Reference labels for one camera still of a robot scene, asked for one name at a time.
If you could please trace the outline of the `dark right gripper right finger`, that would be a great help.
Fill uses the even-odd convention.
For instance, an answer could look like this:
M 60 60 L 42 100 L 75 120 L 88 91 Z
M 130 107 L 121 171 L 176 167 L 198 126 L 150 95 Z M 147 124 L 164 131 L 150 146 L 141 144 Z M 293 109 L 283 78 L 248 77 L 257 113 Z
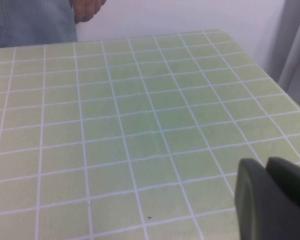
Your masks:
M 300 167 L 286 159 L 270 157 L 265 169 L 285 196 L 300 208 Z

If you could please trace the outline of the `person's left hand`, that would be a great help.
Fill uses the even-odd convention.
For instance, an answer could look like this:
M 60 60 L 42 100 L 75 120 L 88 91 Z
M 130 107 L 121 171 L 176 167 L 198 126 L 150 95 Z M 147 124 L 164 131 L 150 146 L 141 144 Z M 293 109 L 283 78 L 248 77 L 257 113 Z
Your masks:
M 90 21 L 106 3 L 106 0 L 70 0 L 75 24 Z

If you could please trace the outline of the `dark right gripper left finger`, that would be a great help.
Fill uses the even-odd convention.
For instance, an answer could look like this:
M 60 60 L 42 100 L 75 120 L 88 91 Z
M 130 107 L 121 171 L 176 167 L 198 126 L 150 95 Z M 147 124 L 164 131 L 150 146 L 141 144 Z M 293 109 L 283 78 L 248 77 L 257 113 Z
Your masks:
M 252 158 L 238 164 L 234 197 L 242 240 L 300 240 L 300 207 Z

